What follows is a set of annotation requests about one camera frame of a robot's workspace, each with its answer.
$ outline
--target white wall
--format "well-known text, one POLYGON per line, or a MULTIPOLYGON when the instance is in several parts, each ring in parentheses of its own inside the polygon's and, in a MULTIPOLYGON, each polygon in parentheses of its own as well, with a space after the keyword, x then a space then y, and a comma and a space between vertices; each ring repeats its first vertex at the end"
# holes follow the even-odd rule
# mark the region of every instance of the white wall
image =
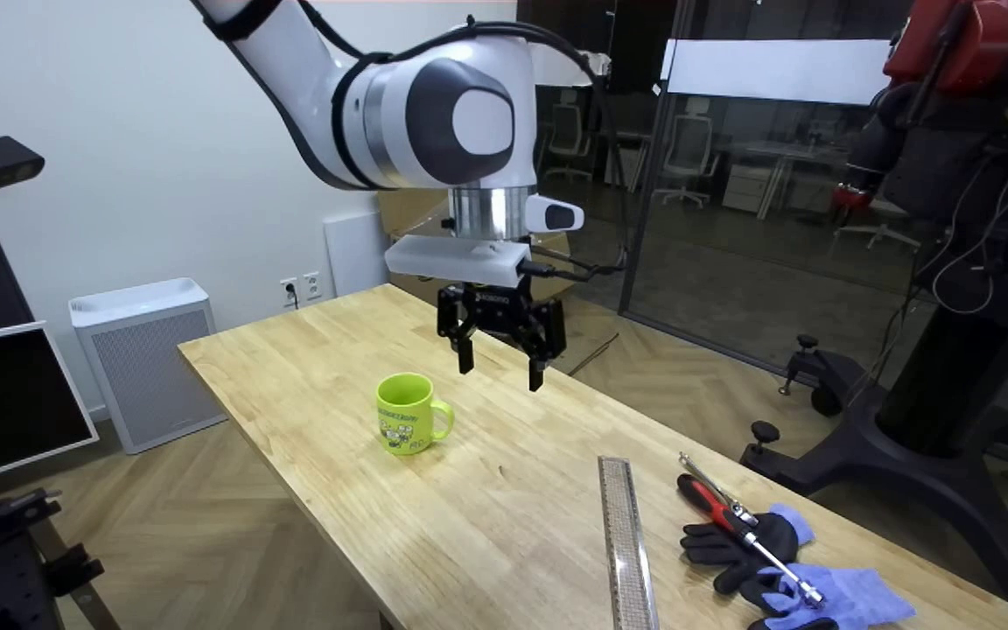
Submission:
MULTIPOLYGON (((361 49, 402 49, 464 13, 515 13, 515 0, 318 8, 361 49)), ((0 191, 0 241, 88 406, 101 399, 66 321, 68 299, 196 278, 220 327, 253 321, 280 313, 280 278, 325 269, 325 213, 371 206, 306 176, 189 0, 0 0, 4 133, 50 162, 0 191)))

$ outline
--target wall socket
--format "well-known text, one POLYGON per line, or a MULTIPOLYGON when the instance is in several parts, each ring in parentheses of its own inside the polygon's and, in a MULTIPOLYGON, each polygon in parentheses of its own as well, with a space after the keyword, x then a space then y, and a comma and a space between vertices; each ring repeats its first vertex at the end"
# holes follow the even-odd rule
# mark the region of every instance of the wall socket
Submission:
POLYGON ((299 307, 306 300, 320 300, 325 299, 320 269, 283 278, 280 286, 283 286, 283 307, 299 307))

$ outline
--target green mug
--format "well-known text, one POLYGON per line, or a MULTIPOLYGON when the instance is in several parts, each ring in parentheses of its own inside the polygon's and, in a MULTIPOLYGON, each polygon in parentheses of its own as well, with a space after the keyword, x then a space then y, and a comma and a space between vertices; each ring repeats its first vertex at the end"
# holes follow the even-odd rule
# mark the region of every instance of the green mug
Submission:
POLYGON ((373 387, 379 435, 394 455, 432 449, 455 426, 455 408, 432 397, 422 374, 393 374, 373 387))

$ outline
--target metal ruler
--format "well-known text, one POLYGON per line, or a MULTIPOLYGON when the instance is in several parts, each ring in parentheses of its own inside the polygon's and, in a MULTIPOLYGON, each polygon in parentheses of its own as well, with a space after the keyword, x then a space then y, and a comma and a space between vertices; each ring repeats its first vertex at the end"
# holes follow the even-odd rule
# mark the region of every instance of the metal ruler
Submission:
POLYGON ((597 457, 597 475, 602 475, 612 625, 658 630, 634 468, 621 457, 597 457))

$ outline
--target wooden table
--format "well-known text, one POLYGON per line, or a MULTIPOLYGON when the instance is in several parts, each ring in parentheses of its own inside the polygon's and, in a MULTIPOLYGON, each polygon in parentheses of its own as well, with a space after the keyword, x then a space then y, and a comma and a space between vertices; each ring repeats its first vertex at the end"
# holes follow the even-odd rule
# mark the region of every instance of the wooden table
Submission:
POLYGON ((526 356, 495 341, 474 335, 474 370, 458 374, 432 307, 394 286, 180 355, 400 625, 612 625, 597 455, 634 463, 662 625, 751 622, 751 607, 714 597, 714 569, 679 559, 682 524, 700 521, 673 486, 679 451, 747 506, 795 505, 814 524, 800 559, 879 567, 915 607, 914 625, 1008 625, 1008 602, 561 370, 526 391, 526 356), (429 374, 458 408, 455 435, 409 463, 373 430, 373 380, 393 370, 429 374))

